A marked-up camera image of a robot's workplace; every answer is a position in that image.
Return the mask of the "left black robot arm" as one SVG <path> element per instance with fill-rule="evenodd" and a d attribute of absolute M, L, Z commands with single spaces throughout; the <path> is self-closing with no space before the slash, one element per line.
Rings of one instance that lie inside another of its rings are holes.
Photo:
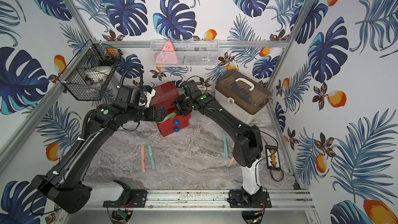
<path fill-rule="evenodd" d="M 129 121 L 161 122 L 164 107 L 151 106 L 156 90 L 139 84 L 124 85 L 123 74 L 113 104 L 102 104 L 86 113 L 81 135 L 68 153 L 45 175 L 36 175 L 31 185 L 61 209 L 73 214 L 88 203 L 93 188 L 83 184 L 83 177 L 93 157 L 120 127 Z"/>

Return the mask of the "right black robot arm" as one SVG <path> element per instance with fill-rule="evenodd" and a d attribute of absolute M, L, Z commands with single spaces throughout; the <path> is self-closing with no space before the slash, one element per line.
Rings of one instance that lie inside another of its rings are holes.
<path fill-rule="evenodd" d="M 255 206 L 263 193 L 258 168 L 263 152 L 259 128 L 238 120 L 213 95 L 203 93 L 193 80 L 182 83 L 181 87 L 183 94 L 173 102 L 178 114 L 186 116 L 192 111 L 198 111 L 213 120 L 230 136 L 234 141 L 233 158 L 241 166 L 243 175 L 240 201 L 246 206 Z"/>

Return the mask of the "red three-drawer cabinet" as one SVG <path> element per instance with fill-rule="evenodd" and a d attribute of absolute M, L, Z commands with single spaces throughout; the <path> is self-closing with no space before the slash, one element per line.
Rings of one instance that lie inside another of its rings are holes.
<path fill-rule="evenodd" d="M 176 108 L 173 105 L 173 102 L 178 96 L 180 96 L 180 93 L 178 92 L 174 84 L 172 82 L 167 82 L 154 87 L 154 90 L 156 91 L 156 94 L 152 98 L 150 106 L 163 106 L 165 109 L 168 110 L 169 114 L 172 112 L 176 112 Z M 191 114 L 186 117 L 178 115 L 177 117 L 165 123 L 157 123 L 157 126 L 161 135 L 163 137 L 166 137 L 170 134 L 177 133 L 181 129 L 188 127 L 190 118 Z"/>

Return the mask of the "teal fruit knife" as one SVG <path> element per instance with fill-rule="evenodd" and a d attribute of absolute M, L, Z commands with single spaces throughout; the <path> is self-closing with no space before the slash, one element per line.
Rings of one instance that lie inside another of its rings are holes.
<path fill-rule="evenodd" d="M 152 146 L 150 143 L 147 144 L 147 149 L 148 149 L 148 154 L 150 157 L 151 169 L 155 170 L 155 160 L 154 160 L 154 156 L 153 156 Z"/>
<path fill-rule="evenodd" d="M 222 140 L 223 140 L 223 154 L 224 154 L 224 159 L 228 160 L 229 155 L 228 155 L 228 144 L 227 144 L 227 137 L 223 133 L 222 134 Z"/>

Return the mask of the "green fruit knife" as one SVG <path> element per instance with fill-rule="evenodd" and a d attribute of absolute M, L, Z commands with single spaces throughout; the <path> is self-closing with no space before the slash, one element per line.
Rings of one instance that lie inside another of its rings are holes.
<path fill-rule="evenodd" d="M 168 114 L 168 115 L 163 119 L 163 121 L 162 121 L 161 123 L 165 123 L 165 122 L 167 122 L 167 121 L 169 121 L 169 120 L 171 120 L 171 119 L 173 119 L 173 118 L 175 118 L 175 117 L 177 117 L 177 116 L 178 116 L 178 114 L 177 114 L 176 112 L 172 112 L 172 113 Z"/>

